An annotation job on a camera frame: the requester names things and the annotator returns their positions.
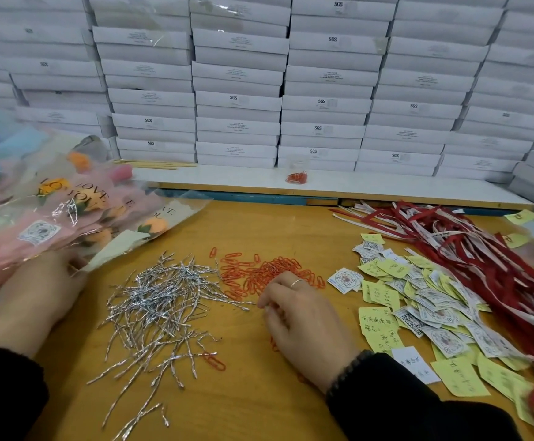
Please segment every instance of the silver ring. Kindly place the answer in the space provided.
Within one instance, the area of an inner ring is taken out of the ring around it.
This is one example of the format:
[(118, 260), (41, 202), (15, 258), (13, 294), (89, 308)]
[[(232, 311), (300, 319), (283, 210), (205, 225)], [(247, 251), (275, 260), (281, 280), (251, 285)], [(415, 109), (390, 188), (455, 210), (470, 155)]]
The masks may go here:
[(292, 283), (292, 286), (289, 287), (289, 289), (293, 289), (293, 285), (295, 285), (297, 282), (302, 281), (302, 279), (298, 279)]

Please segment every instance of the wall of boxes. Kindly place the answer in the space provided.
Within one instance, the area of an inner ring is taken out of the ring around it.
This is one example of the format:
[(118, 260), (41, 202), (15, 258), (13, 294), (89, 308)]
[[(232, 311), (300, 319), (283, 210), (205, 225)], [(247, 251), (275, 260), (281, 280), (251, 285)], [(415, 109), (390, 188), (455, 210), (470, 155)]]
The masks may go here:
[(123, 159), (534, 199), (534, 0), (0, 0), (0, 107)]

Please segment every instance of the pile of silver twist ties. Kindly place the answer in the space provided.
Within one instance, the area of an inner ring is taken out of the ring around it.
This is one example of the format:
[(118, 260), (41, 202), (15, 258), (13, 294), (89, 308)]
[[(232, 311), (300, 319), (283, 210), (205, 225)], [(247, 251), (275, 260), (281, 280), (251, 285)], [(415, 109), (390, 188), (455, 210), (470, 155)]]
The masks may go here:
[[(202, 341), (206, 337), (213, 341), (218, 340), (208, 332), (198, 332), (190, 324), (192, 320), (203, 318), (208, 314), (209, 308), (201, 303), (202, 299), (228, 303), (244, 311), (249, 309), (243, 305), (251, 304), (251, 302), (236, 302), (222, 292), (218, 283), (220, 279), (218, 266), (212, 269), (196, 265), (195, 259), (190, 256), (182, 262), (168, 264), (173, 261), (171, 258), (173, 255), (166, 256), (163, 253), (155, 266), (137, 274), (133, 281), (131, 281), (134, 274), (132, 273), (123, 285), (115, 285), (115, 292), (108, 299), (109, 315), (102, 325), (113, 323), (114, 333), (108, 342), (105, 361), (108, 360), (110, 347), (116, 338), (122, 341), (129, 354), (126, 359), (112, 365), (88, 384), (94, 383), (112, 371), (120, 370), (114, 376), (115, 379), (122, 378), (129, 371), (133, 373), (110, 407), (102, 428), (105, 427), (120, 398), (136, 379), (142, 373), (156, 373), (151, 382), (152, 391), (149, 398), (138, 414), (118, 432), (114, 441), (117, 439), (125, 441), (136, 424), (158, 408), (161, 409), (163, 424), (169, 427), (163, 403), (159, 402), (149, 408), (163, 375), (169, 370), (177, 385), (183, 389), (184, 385), (175, 372), (175, 361), (189, 359), (192, 373), (197, 379), (195, 358), (204, 354), (217, 354), (208, 353)], [(196, 346), (201, 352), (194, 353)]]

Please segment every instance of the yellow table surface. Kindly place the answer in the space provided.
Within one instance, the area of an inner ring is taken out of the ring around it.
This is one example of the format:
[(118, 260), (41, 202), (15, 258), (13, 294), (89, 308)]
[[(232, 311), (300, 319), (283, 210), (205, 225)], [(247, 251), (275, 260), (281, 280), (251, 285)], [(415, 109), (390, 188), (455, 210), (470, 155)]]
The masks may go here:
[[(509, 233), (505, 219), (473, 217), (480, 227), (490, 232)], [(93, 385), (86, 382), (98, 376), (107, 366), (125, 357), (119, 341), (112, 349), (108, 363), (103, 357), (112, 326), (98, 329), (106, 317), (105, 302), (111, 294), (109, 285), (124, 281), (136, 270), (153, 265), (163, 251), (175, 252), (176, 259), (189, 254), (198, 264), (212, 265), (212, 247), (218, 256), (242, 252), (246, 260), (255, 253), (262, 260), (278, 256), (296, 258), (302, 267), (327, 279), (337, 269), (357, 270), (359, 256), (351, 249), (361, 242), (365, 229), (332, 217), (327, 207), (266, 205), (235, 202), (212, 202), (205, 210), (146, 244), (95, 272), (68, 317), (52, 332), (37, 361), (45, 369), (51, 400), (28, 439), (37, 441), (111, 440), (149, 395), (153, 374), (143, 375), (132, 385), (112, 413), (108, 426), (101, 429), (104, 415), (118, 396), (127, 379), (107, 376)], [(404, 244), (386, 240), (398, 254), (405, 254)], [(331, 285), (321, 291), (335, 306), (363, 349), (368, 348), (360, 333), (358, 308), (367, 306), (361, 293), (343, 296)], [(170, 373), (163, 379), (155, 402), (163, 401), (171, 427), (165, 428), (155, 412), (141, 420), (129, 440), (342, 440), (344, 436), (330, 416), (321, 394), (298, 380), (294, 369), (280, 353), (274, 352), (262, 311), (251, 306), (249, 312), (222, 303), (210, 303), (208, 317), (193, 321), (195, 327), (210, 331), (218, 343), (206, 348), (218, 352), (227, 365), (219, 372), (203, 360), (197, 362), (198, 379), (192, 377), (190, 363), (177, 363), (185, 390), (178, 389)], [(491, 315), (486, 320), (494, 325)], [(415, 346), (425, 361), (434, 361), (428, 338), (417, 339), (409, 330), (400, 329), (406, 346)], [(532, 372), (523, 372), (532, 377)], [(520, 421), (513, 403), (487, 385), (491, 396), (476, 398), (505, 409), (513, 415), (525, 440), (534, 440), (534, 428)], [(452, 396), (442, 383), (430, 387), (443, 400)], [(410, 411), (408, 400), (396, 396), (396, 422)], [(369, 424), (363, 414), (363, 430)]]

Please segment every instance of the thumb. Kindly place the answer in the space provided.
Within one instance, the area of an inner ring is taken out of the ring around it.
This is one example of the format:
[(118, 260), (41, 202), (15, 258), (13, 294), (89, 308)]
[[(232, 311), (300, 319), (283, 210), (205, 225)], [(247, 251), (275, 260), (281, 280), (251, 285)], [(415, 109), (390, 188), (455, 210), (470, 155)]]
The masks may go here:
[(273, 340), (275, 340), (275, 343), (279, 348), (282, 348), (282, 345), (285, 345), (289, 338), (288, 328), (281, 320), (281, 317), (279, 317), (278, 312), (269, 305), (265, 306), (263, 317), (265, 319), (265, 325), (267, 325), (267, 329), (271, 333), (271, 336), (273, 336)]

